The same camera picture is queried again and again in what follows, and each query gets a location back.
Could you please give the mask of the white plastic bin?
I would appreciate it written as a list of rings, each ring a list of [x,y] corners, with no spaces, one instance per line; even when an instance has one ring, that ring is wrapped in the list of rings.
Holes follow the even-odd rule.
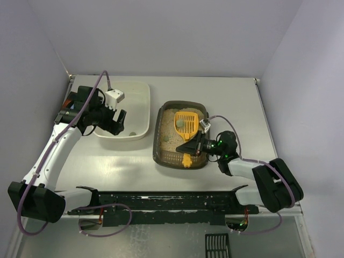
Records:
[[[124,130],[118,135],[100,129],[95,129],[94,135],[102,140],[132,141],[145,136],[149,129],[151,96],[149,85],[138,81],[111,81],[111,86],[125,94],[124,100],[117,104],[114,120],[118,119],[119,111],[127,112],[124,121]]]

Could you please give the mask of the yellow litter scoop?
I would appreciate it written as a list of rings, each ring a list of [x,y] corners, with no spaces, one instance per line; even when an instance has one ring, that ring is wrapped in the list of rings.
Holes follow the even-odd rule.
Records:
[[[184,126],[178,128],[176,121],[182,119]],[[196,112],[192,111],[177,111],[174,116],[174,129],[180,137],[180,145],[191,140],[199,131],[199,117]]]

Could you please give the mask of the dark brown litter box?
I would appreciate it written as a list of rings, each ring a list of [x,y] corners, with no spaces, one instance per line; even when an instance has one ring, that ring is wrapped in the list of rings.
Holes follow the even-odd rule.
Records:
[[[153,160],[164,167],[174,169],[185,169],[182,161],[184,154],[175,151],[180,144],[180,137],[174,129],[174,114],[177,111],[196,112],[200,119],[208,118],[209,113],[201,103],[190,101],[168,101],[164,103],[158,111],[154,141],[153,141]],[[163,137],[171,137],[169,142],[164,142]]]

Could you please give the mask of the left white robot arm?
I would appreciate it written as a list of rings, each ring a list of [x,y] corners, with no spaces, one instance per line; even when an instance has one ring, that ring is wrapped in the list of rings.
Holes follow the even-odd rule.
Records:
[[[37,162],[21,182],[11,182],[9,197],[19,217],[57,222],[65,212],[99,205],[98,190],[79,186],[71,190],[56,190],[60,172],[76,143],[87,129],[101,128],[113,135],[124,130],[126,111],[114,120],[116,106],[125,98],[122,91],[106,92],[80,86],[71,92],[54,120],[52,135]]]

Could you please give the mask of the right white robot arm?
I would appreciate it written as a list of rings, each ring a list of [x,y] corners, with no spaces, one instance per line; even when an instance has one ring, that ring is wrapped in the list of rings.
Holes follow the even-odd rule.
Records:
[[[216,156],[219,170],[227,176],[243,177],[256,183],[257,189],[249,190],[241,186],[235,190],[240,205],[264,206],[272,213],[293,207],[304,198],[303,189],[293,176],[286,163],[276,158],[269,162],[242,158],[238,152],[238,141],[232,131],[223,131],[216,140],[209,140],[205,134],[196,136],[176,151],[191,156],[206,153]]]

